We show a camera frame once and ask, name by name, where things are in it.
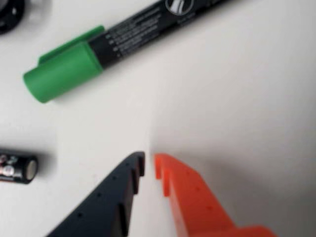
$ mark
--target black round object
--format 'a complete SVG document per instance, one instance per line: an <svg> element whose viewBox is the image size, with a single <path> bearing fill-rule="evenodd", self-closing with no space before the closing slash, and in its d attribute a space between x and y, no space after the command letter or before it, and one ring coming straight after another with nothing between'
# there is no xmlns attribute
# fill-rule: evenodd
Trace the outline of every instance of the black round object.
<svg viewBox="0 0 316 237"><path fill-rule="evenodd" d="M0 0L0 35L19 24L24 10L25 0Z"/></svg>

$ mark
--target battery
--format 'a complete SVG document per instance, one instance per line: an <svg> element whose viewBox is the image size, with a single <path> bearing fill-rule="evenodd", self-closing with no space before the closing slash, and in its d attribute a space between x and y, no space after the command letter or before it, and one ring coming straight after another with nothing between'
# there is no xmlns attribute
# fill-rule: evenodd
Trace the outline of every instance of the battery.
<svg viewBox="0 0 316 237"><path fill-rule="evenodd" d="M36 156L0 150L0 181L29 184L36 176Z"/></svg>

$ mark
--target black plastic piece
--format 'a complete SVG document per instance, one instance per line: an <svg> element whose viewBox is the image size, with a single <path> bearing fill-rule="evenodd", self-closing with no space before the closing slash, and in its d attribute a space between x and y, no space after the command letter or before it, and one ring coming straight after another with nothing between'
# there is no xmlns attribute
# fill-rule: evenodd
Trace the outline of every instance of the black plastic piece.
<svg viewBox="0 0 316 237"><path fill-rule="evenodd" d="M23 18L25 0L8 0L0 9L0 35L11 31Z"/></svg>
<svg viewBox="0 0 316 237"><path fill-rule="evenodd" d="M38 171L36 156L0 150L0 181L29 184Z"/></svg>
<svg viewBox="0 0 316 237"><path fill-rule="evenodd" d="M144 174L145 153L131 154L48 237L128 236L133 196Z"/></svg>

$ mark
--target marker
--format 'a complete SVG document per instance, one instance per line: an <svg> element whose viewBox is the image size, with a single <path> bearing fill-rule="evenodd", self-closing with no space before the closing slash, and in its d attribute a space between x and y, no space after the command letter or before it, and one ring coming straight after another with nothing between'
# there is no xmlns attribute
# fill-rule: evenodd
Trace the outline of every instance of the marker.
<svg viewBox="0 0 316 237"><path fill-rule="evenodd" d="M41 56L38 66L24 74L24 82L37 100L46 103L186 25L220 1L158 1L107 31L99 26Z"/></svg>

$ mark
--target white surface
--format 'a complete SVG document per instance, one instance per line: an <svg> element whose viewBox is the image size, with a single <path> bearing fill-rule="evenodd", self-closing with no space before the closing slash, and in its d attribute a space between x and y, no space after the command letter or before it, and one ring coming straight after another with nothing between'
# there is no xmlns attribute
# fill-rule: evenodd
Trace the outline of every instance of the white surface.
<svg viewBox="0 0 316 237"><path fill-rule="evenodd" d="M239 226L316 236L315 1L232 1L46 105L22 82L38 56L154 1L35 2L0 37L0 146L41 167L28 186L0 183L1 236L44 236L136 150L131 237L176 235L155 152L201 172Z"/></svg>

